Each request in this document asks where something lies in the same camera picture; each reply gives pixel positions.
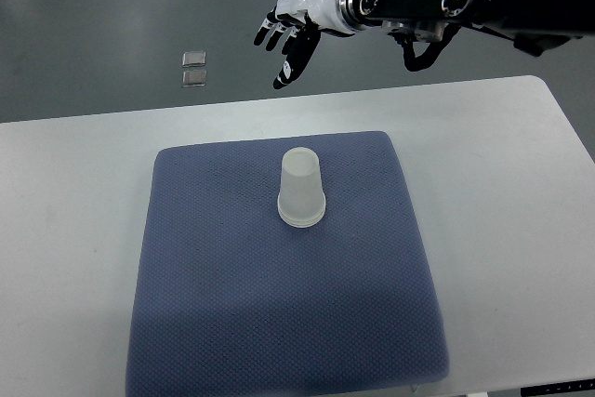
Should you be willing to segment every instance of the robotic hand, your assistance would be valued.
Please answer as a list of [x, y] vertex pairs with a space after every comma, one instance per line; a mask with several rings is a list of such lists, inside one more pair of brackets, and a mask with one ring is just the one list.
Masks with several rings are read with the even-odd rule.
[[287, 55], [283, 69], [273, 82], [274, 88], [282, 88], [298, 79], [308, 64], [321, 32], [348, 37], [365, 30], [364, 25], [349, 20], [341, 11], [346, 5], [337, 0], [278, 0], [275, 8], [262, 22], [254, 45], [264, 42], [272, 30], [267, 51], [273, 50], [281, 36], [289, 32], [281, 53]]
[[[592, 0], [278, 0], [254, 40], [266, 49], [289, 34], [283, 69], [273, 82], [282, 88], [298, 79], [321, 33], [352, 36], [380, 27], [403, 48], [409, 71], [429, 68], [462, 27], [512, 41], [533, 56], [572, 38], [595, 33]], [[428, 43], [416, 56], [414, 42]]]

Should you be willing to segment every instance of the blue mat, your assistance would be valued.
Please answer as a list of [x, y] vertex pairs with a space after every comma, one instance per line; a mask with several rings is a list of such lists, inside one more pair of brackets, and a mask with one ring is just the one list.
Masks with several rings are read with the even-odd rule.
[[[281, 159], [320, 158], [327, 208], [285, 224]], [[161, 151], [126, 395], [300, 395], [436, 381], [443, 322], [403, 172], [382, 132]]]

